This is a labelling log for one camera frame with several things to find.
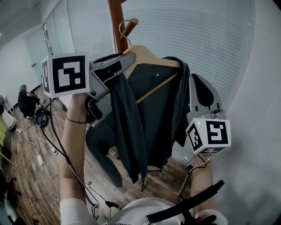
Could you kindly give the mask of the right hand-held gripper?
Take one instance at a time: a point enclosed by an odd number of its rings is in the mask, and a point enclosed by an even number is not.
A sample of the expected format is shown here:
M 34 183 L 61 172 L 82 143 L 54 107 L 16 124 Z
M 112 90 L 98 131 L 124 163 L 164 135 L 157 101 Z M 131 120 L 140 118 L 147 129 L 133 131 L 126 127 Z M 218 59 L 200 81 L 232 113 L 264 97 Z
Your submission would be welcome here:
M 192 155 L 216 154 L 231 146 L 231 124 L 216 89 L 202 76 L 189 76 L 185 150 Z

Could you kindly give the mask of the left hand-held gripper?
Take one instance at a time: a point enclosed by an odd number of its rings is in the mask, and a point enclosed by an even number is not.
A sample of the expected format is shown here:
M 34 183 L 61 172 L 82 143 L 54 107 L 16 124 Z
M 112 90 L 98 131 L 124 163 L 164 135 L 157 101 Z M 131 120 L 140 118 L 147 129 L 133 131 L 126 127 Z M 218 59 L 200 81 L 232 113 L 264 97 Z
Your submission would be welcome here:
M 85 102 L 87 122 L 96 127 L 111 112 L 109 89 L 104 84 L 136 61 L 135 53 L 111 54 L 89 60 L 89 54 L 49 55 L 42 60 L 43 91 L 50 98 L 88 94 Z

